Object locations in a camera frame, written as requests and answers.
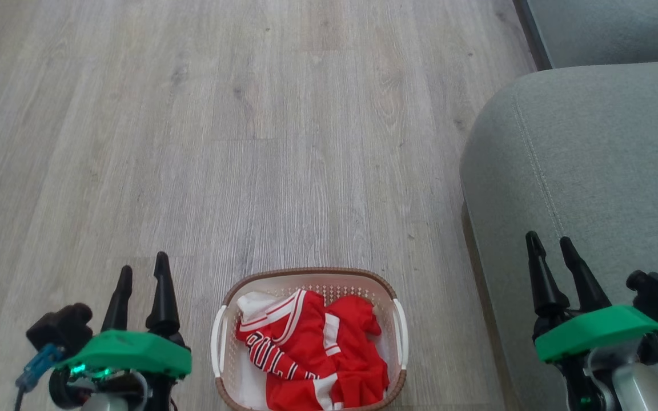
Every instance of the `blue connector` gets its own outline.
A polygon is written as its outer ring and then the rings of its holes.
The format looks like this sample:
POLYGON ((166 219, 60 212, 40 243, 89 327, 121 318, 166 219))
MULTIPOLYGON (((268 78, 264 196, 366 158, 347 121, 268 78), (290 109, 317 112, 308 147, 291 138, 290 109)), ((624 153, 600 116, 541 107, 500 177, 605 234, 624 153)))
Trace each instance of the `blue connector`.
POLYGON ((24 390, 25 393, 34 390, 39 379, 45 375, 48 369, 60 362, 62 357, 62 351, 55 344, 45 345, 31 361, 27 362, 24 372, 17 378, 15 385, 20 390, 24 390))

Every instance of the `laundry basket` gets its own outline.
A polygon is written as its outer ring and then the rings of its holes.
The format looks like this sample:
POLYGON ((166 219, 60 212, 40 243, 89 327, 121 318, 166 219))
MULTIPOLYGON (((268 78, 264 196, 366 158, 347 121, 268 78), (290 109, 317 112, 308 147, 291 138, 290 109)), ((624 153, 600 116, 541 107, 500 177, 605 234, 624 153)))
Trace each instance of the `laundry basket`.
POLYGON ((383 278, 370 271, 353 268, 296 268, 259 273, 243 279, 228 292, 222 307, 217 311, 210 341, 212 371, 222 400, 235 411, 256 409, 248 404, 244 390, 241 390, 241 384, 246 383, 246 376, 241 375, 241 370, 245 369, 243 362, 247 357, 247 349, 245 344, 235 338, 235 330, 240 321, 238 299, 253 291, 288 297, 298 289, 318 292, 324 296, 327 305, 339 297, 352 294, 365 297, 373 303, 377 322, 382 329, 377 351, 387 362, 390 385, 384 400, 355 409, 372 411, 385 408, 398 396, 405 384, 408 362, 405 312, 395 291, 383 278))

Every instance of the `green led light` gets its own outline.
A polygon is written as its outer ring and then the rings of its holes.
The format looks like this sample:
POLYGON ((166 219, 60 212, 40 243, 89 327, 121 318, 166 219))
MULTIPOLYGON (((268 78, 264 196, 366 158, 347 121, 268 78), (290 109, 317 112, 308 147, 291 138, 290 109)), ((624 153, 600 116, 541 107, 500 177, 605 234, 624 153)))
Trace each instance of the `green led light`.
POLYGON ((70 369, 70 374, 80 374, 83 371, 86 371, 86 364, 80 364, 77 367, 73 367, 70 369))
POLYGON ((111 375, 112 373, 113 373, 113 370, 107 368, 107 369, 103 369, 103 371, 101 371, 101 372, 96 372, 96 373, 92 374, 91 377, 92 378, 105 378, 105 377, 108 377, 109 375, 111 375))

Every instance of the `laminate flooring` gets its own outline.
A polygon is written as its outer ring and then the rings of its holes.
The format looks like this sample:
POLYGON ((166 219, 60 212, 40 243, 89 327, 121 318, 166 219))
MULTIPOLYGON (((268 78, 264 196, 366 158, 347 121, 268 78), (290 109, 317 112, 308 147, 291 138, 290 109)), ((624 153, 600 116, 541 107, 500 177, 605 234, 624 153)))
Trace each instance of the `laminate flooring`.
POLYGON ((81 301, 99 328, 126 263, 143 329, 159 250, 194 353, 180 409, 227 409, 208 334, 228 289, 308 265, 395 287, 392 409, 503 409, 459 161, 532 70, 512 0, 0 0, 0 409, 29 325, 81 301))

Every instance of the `sofa cushion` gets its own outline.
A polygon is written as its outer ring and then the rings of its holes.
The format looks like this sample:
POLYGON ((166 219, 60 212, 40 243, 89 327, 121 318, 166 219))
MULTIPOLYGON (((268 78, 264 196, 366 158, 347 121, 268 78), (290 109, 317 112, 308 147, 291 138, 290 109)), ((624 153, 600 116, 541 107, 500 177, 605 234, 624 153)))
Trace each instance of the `sofa cushion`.
POLYGON ((658 0, 522 1, 552 67, 658 62, 658 0))
POLYGON ((533 348, 524 235, 538 232, 573 307, 561 236, 614 304, 631 304, 632 271, 658 272, 658 63, 520 78, 482 110, 461 172, 515 390, 530 411, 565 409, 559 372, 533 348))

